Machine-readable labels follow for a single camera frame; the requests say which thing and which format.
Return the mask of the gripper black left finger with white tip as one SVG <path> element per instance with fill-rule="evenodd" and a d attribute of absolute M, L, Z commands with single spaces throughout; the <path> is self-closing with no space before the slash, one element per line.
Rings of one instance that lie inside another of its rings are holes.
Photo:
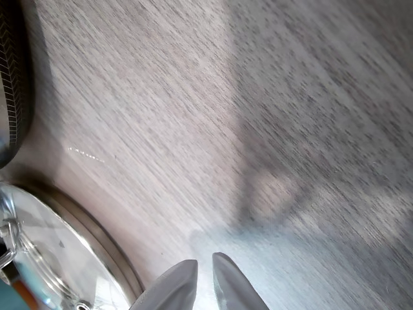
<path fill-rule="evenodd" d="M 132 310 L 191 310 L 197 292 L 197 260 L 183 260 L 158 277 Z"/>

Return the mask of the gripper black right finger with white tip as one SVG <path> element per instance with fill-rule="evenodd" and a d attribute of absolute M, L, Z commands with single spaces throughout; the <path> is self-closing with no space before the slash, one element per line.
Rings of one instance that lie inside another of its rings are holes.
<path fill-rule="evenodd" d="M 219 309 L 265 309 L 268 306 L 236 263 L 224 253 L 212 255 L 214 291 Z"/>

